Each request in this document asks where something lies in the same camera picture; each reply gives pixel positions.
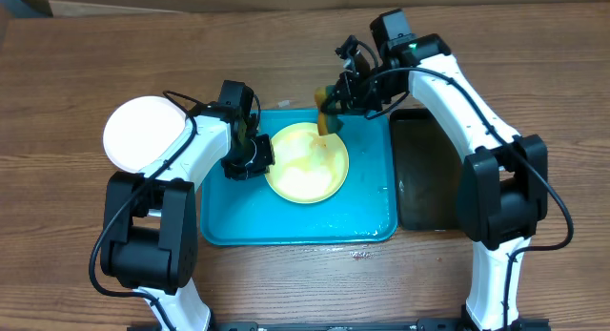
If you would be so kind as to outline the white plate with ketchup streak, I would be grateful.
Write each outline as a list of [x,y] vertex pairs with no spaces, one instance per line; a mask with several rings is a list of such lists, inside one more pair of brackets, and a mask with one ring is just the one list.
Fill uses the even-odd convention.
[[104,151],[119,169],[139,172],[172,145],[185,124],[186,113],[166,97],[140,96],[109,117],[102,136]]

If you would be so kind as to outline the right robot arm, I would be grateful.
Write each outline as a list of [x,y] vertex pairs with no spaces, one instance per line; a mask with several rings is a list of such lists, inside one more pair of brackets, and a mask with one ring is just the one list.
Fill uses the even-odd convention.
[[521,136],[484,102],[450,47],[415,35],[402,10],[370,25],[375,44],[349,36],[336,48],[344,71],[318,107],[326,115],[382,115],[393,97],[411,95],[431,113],[461,162],[455,214],[473,242],[473,279],[463,327],[518,330],[521,260],[547,214],[547,150]]

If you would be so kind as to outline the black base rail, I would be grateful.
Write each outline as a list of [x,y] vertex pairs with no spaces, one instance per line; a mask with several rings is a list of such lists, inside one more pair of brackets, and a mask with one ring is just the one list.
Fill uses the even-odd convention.
[[[159,325],[128,326],[128,331],[160,331]],[[280,323],[257,324],[253,321],[226,322],[213,325],[211,330],[222,331],[458,331],[475,330],[474,326],[466,326],[461,319],[420,319],[405,322],[365,322],[344,324],[323,323]],[[510,330],[517,331],[551,331],[548,320],[516,321]]]

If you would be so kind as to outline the turquoise plastic tray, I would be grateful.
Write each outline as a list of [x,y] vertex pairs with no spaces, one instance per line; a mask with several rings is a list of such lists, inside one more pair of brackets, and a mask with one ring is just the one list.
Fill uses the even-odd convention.
[[397,193],[387,117],[343,115],[346,180],[331,197],[297,204],[264,176],[235,181],[215,165],[201,185],[199,228],[219,246],[383,241],[397,228]]

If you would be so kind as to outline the black water tray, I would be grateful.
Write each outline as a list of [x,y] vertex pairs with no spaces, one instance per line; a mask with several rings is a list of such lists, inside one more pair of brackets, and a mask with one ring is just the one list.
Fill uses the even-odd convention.
[[401,227],[456,230],[462,162],[452,141],[426,109],[399,109],[389,126]]

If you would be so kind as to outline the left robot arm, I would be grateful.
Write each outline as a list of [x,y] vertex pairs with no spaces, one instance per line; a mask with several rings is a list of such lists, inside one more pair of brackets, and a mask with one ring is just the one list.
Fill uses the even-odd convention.
[[273,147],[258,131],[260,101],[243,82],[224,81],[216,101],[190,110],[179,104],[181,93],[163,95],[184,129],[151,163],[109,179],[89,279],[104,296],[144,300],[159,330],[213,330],[213,312],[193,282],[195,193],[215,164],[232,180],[267,174]]

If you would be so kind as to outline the yellow-green plate with ketchup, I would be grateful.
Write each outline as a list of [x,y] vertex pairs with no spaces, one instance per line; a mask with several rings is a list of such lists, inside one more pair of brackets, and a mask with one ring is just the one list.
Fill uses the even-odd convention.
[[289,125],[272,137],[274,164],[265,178],[280,197],[299,204],[331,197],[350,168],[346,145],[336,134],[320,135],[315,123]]

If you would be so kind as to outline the green and yellow sponge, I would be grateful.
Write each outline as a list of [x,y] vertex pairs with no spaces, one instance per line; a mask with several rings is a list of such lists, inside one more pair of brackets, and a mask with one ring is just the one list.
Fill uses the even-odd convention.
[[326,101],[328,91],[332,88],[332,86],[328,86],[315,89],[314,101],[318,110],[317,130],[320,136],[337,134],[343,126],[343,122],[336,115],[322,112],[322,104]]

